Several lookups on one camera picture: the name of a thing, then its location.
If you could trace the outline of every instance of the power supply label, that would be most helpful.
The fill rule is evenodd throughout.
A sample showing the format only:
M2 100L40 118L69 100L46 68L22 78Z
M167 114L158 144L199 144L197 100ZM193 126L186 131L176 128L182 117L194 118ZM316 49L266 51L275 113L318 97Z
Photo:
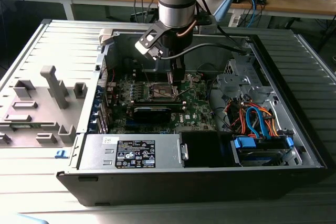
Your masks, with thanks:
M118 141L115 166L155 168L155 140Z

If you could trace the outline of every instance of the connector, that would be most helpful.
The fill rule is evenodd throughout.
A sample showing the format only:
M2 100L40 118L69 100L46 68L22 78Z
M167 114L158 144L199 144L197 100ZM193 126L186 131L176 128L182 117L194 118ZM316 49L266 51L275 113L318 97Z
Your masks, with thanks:
M236 148L255 148L257 147L253 137L237 137L235 140Z

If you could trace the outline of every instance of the gray surface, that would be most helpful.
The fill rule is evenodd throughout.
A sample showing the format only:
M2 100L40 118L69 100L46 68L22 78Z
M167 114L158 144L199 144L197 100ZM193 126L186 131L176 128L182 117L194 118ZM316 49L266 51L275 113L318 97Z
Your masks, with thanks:
M111 144L104 143L104 139L113 139ZM117 153L118 141L139 141L139 140L155 140L155 168L183 168L181 157L179 155L180 136L176 134L167 135L94 135L90 134L86 138L83 155L79 168L81 170L107 170L117 169L115 167L115 156ZM106 150L113 150L113 152L106 153ZM104 161L112 161L110 165L104 164ZM145 169L132 169L139 172Z
M36 87L35 90L29 91L31 95L31 100L37 103L37 108L29 109L15 109L12 106L8 107L5 115L24 115L28 114L31 116L31 122L57 122L58 125L63 125L67 131L70 130L72 125L77 126L80 113L83 107L84 99L76 99L74 91L68 89L69 95L66 100L69 106L65 110L60 110L57 102L54 98L50 96L47 88ZM14 102L21 101L18 97L14 98ZM2 130L3 133L7 134L12 142L6 147L38 147L43 146L43 144L35 140L37 133L53 133L57 142L56 146L71 146L71 141L62 141L61 137L58 135L58 127L55 129L18 129L16 131L6 131Z

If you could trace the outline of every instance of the gray plastic part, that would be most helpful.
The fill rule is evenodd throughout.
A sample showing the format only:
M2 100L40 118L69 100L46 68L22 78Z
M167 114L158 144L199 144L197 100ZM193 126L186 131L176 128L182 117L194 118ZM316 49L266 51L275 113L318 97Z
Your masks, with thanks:
M59 84L59 87L61 88L61 90L62 90L64 96L65 96L65 97L68 96L69 93L68 93L67 88L66 88L65 85L64 85L64 82L63 82L62 80L59 80L59 81L58 81L58 84ZM51 88L48 88L48 91L49 91L50 96L51 96L51 97L54 97L54 93L53 93L53 91L51 90Z
M72 125L70 127L69 132L67 132L66 129L64 128L64 126L61 125L61 127L59 128L59 131L58 131L58 135L62 139L63 143L65 143L65 144L74 143L75 138L76 138L76 129Z
M27 102L13 102L12 107L14 109L36 109L37 103L35 101L27 101Z
M29 99L31 96L28 90L34 90L35 87L29 80L18 80L13 89L19 98Z
M65 100L62 88L60 87L58 80L55 76L56 68L55 66L43 66L41 69L41 76L46 78L49 87L54 94L55 100L60 109L66 109L68 107L68 102Z
M88 92L88 88L84 82L76 82L73 90L77 99L85 98L86 93Z
M4 121L10 122L30 122L32 117L30 115L7 115Z
M35 138L40 144L57 143L55 136L52 133L37 133Z
M54 124L41 124L41 128L44 131L57 131L59 130L59 125L57 122Z
M4 133L0 133L0 144L9 144L11 138Z

